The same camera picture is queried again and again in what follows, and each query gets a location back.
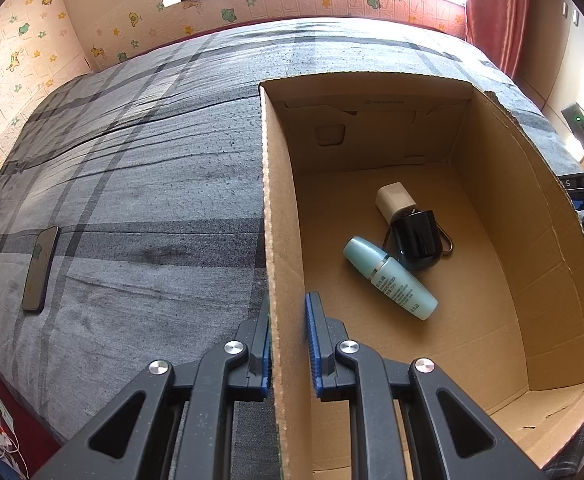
bed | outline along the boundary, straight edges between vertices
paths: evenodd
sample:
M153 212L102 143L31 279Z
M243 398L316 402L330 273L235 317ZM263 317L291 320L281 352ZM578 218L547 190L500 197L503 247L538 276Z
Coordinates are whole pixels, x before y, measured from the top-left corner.
M0 172L0 376L61 442L158 357L200 358L266 291L259 82L392 71L494 92L556 174L580 166L539 110L453 36L357 18L193 38L73 79ZM35 238L60 226L46 307L21 298ZM278 478L274 409L241 403L233 478Z

cardboard box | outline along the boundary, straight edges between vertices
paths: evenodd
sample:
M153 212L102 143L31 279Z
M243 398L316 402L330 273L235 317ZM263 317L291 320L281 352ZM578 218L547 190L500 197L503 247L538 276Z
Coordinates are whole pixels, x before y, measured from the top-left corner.
M584 235L572 203L514 118L470 83L331 73L261 86L273 386L286 480L350 478L347 402L310 382L304 293L349 336L440 365L539 466L584 422ZM454 253L418 279L421 321L342 256L381 245L374 205L402 182Z

cardboard edge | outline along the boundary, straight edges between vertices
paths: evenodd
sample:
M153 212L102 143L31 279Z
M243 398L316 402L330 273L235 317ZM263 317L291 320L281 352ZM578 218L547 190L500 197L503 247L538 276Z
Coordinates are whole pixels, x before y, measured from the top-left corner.
M270 331L272 334L272 389L274 392L274 410L277 424L279 456L281 460L281 475L286 480L303 479L306 475L301 471L303 465L299 462L307 462L307 474L311 474L311 432L310 422L308 422L308 432L310 438L301 443L301 446L306 447L305 452L299 449L291 449L290 444L290 424L288 420L288 411L286 409L286 388L284 386L284 359L280 352L281 348L281 327L277 316L278 299L277 299L277 271L274 263L274 233L272 229L272 200L271 200L271 180L270 180L270 158L269 158L269 142L266 122L268 120L268 104L271 104L269 97L262 86L259 86L259 100L261 104L261 146L262 146L262 185L263 185L263 211L264 211L264 246L266 255L266 269L268 279L268 293L270 295ZM288 264L285 257L280 258L281 262ZM307 414L291 414L290 417L299 418L309 415Z
M545 466L550 462L561 449L556 449L556 441L560 440L566 444L574 437L574 435L581 429L584 423L584 393L574 403L574 405L567 410L562 419L553 424L553 428L545 433L539 440L537 440L527 450L528 456L532 459L539 468ZM525 439L519 443L524 446Z

blue gripper pad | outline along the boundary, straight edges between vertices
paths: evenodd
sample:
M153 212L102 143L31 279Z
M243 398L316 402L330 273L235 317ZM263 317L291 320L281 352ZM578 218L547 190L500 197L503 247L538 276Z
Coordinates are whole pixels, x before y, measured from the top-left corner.
M261 393L263 397L268 396L268 388L270 387L270 375L272 374L272 360L270 359L270 352L272 346L272 334L270 327L268 327L268 335L265 338L265 349L263 351L263 378L261 380Z
M306 328L307 344L310 350L310 371L312 372L312 382L317 397L323 394L323 377L321 375L321 353L319 351L319 338L316 330L316 320L312 309L312 299L310 294L306 294Z

box handle hole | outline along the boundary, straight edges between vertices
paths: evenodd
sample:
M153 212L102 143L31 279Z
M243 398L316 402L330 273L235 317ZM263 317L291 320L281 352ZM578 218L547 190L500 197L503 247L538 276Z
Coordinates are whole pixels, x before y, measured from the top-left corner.
M338 146L345 139L345 124L317 126L314 135L319 146Z

